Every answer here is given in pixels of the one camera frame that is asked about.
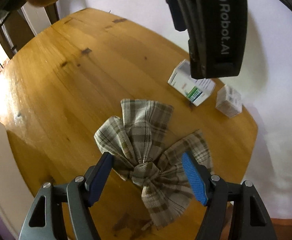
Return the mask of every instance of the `white box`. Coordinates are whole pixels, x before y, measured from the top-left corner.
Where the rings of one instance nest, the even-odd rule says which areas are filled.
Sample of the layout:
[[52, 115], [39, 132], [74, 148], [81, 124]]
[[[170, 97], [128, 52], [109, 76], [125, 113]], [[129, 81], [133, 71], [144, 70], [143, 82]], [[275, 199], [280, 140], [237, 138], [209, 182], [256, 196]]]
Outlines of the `white box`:
[[225, 85], [217, 93], [216, 108], [229, 118], [238, 115], [242, 112], [241, 95]]
[[190, 62], [185, 59], [174, 69], [168, 84], [182, 93], [195, 106], [205, 101], [216, 85], [211, 79], [191, 78]]

